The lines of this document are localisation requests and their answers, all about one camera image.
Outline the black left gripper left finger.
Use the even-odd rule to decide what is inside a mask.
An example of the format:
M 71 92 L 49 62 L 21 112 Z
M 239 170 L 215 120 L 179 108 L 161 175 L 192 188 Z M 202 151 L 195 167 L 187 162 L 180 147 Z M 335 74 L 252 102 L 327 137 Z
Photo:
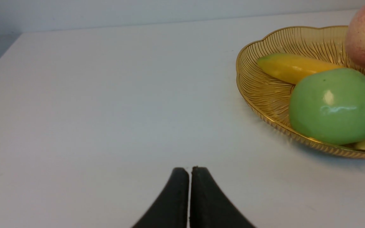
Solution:
M 189 174 L 174 168 L 161 193 L 134 228 L 185 228 L 189 199 Z

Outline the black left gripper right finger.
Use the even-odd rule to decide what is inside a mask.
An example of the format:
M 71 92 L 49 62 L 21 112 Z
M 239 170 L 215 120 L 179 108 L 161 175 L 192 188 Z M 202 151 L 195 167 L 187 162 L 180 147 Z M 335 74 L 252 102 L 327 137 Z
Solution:
M 229 201 L 206 167 L 193 167 L 191 173 L 191 228 L 255 227 Z

